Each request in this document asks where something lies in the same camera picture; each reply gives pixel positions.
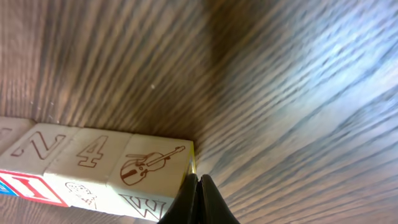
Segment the alphabet block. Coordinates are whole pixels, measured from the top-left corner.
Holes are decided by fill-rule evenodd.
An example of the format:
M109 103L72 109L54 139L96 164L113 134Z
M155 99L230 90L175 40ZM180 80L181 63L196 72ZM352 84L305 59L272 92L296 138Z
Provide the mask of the alphabet block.
M45 171L44 179L74 207L123 215L120 198L106 187L132 134L83 128Z
M24 199L67 207L43 175L78 130L36 124L0 156L0 181Z
M124 215L159 221L193 157L191 141L133 135L107 183L122 199L115 206Z
M0 155L34 124L34 121L29 119L0 117Z

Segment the dark wood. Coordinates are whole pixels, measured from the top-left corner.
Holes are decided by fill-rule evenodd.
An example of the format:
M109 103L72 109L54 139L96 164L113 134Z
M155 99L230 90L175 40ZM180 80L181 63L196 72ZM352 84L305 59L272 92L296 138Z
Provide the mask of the dark wood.
M0 115L195 141L241 223L397 223L398 2L0 0ZM129 223L0 197L4 223Z

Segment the black plastic part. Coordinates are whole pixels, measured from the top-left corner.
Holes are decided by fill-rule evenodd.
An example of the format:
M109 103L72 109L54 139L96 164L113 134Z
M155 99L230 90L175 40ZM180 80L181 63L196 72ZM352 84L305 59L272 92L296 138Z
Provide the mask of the black plastic part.
M196 174L189 174L175 198L173 204L168 212L160 220L160 224L196 224L198 223L197 208L198 208L198 194L197 194L198 176Z
M209 175L186 176L160 224L239 224Z
M209 175L203 175L198 184L201 224L239 224Z

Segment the number 4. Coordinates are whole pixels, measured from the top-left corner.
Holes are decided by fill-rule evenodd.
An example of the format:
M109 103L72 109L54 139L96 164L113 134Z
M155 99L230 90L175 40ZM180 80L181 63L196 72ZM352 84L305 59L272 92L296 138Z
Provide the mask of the number 4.
M97 165L94 160L101 160L103 156L103 154L101 153L101 149L104 146L106 140L108 140L107 136L100 136L98 139L85 147L81 152L79 152L79 154L77 154L76 156L85 159L81 160L78 165L94 168Z

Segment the letter w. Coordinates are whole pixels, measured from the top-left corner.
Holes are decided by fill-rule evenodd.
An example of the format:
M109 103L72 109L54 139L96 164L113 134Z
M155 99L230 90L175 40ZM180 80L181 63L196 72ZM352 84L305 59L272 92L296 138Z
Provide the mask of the letter w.
M133 197L129 195L120 195L129 204L137 210L137 212L142 215L142 217L147 218L147 213L152 214L157 220L160 220L163 215L163 207L166 202L160 202L156 200L149 200L146 198Z

